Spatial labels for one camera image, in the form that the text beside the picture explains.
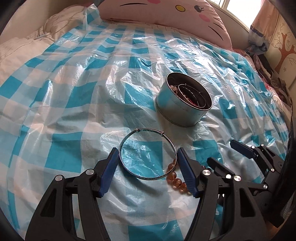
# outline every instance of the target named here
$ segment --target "yellow nose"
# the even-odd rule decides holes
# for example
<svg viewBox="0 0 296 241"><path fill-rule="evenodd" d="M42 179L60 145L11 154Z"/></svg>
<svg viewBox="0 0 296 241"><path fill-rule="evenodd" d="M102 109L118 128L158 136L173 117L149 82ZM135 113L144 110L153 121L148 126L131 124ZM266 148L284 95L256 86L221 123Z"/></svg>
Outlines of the yellow nose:
<svg viewBox="0 0 296 241"><path fill-rule="evenodd" d="M176 9L180 12L185 12L185 7L183 7L181 5L176 5Z"/></svg>

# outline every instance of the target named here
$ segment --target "metal container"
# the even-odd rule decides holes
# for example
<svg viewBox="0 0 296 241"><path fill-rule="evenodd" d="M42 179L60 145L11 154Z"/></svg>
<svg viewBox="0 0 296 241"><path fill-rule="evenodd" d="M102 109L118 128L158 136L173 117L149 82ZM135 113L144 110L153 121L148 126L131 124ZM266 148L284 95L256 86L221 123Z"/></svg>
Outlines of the metal container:
<svg viewBox="0 0 296 241"><path fill-rule="evenodd" d="M178 97L170 88L170 85L177 86L182 84L189 85L197 90L205 100L205 105L201 108L194 107ZM166 81L161 86L155 102L160 113L166 119L182 127L194 126L213 105L210 94L200 83L188 75L177 72L167 75Z"/></svg>

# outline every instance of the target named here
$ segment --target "curtain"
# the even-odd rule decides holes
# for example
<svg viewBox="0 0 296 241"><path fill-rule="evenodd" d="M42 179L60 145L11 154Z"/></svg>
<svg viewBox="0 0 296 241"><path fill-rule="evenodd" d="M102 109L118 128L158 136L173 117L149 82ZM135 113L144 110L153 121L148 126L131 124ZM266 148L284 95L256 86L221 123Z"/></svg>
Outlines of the curtain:
<svg viewBox="0 0 296 241"><path fill-rule="evenodd" d="M279 12L275 6L268 0L261 0L261 9L249 31L248 41L251 47L248 52L251 55L263 54L268 50L278 20Z"/></svg>

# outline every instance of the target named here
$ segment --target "silver bangle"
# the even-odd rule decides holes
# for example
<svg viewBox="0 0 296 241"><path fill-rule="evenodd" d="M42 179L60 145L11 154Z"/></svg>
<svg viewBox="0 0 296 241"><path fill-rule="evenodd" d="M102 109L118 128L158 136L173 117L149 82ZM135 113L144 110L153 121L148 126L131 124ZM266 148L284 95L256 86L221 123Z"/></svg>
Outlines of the silver bangle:
<svg viewBox="0 0 296 241"><path fill-rule="evenodd" d="M141 177L133 172L131 172L123 163L123 160L122 160L122 155L121 155L121 151L122 151L122 147L123 147L123 144L125 143L125 141L132 135L132 134L135 134L135 133L139 133L140 131L150 131L150 132L154 132L154 133L157 133L159 134L160 136L164 137L168 143L170 144L170 146L172 147L174 153L175 153L175 163L174 163L174 166L171 170L169 170L166 174L164 175L161 175L161 176L158 176L158 177ZM123 140L121 141L120 145L119 145L119 158L120 158L120 161L124 167L125 170L127 170L130 174L132 174L133 176L135 176L136 178L138 179L142 179L142 180L147 180L147 181L152 181L152 180L158 180L158 179L161 179L163 177L166 177L167 175L169 175L173 170L174 168L176 167L176 164L177 164L177 151L176 151L176 148L174 147L173 143L171 142L171 140L164 134L163 131L158 131L158 130L154 130L154 129L150 129L150 128L141 128L141 129L138 129L136 128L135 130L133 130L132 132L128 133L124 138Z"/></svg>

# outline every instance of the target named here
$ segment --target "cat face pillow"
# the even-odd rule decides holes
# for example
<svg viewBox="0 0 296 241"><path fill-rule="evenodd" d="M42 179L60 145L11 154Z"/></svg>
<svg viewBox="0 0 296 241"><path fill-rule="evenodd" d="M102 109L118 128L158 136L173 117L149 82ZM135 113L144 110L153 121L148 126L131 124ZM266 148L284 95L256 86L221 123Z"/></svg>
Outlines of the cat face pillow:
<svg viewBox="0 0 296 241"><path fill-rule="evenodd" d="M223 22L206 0L105 0L98 9L102 19L169 26L232 50Z"/></svg>

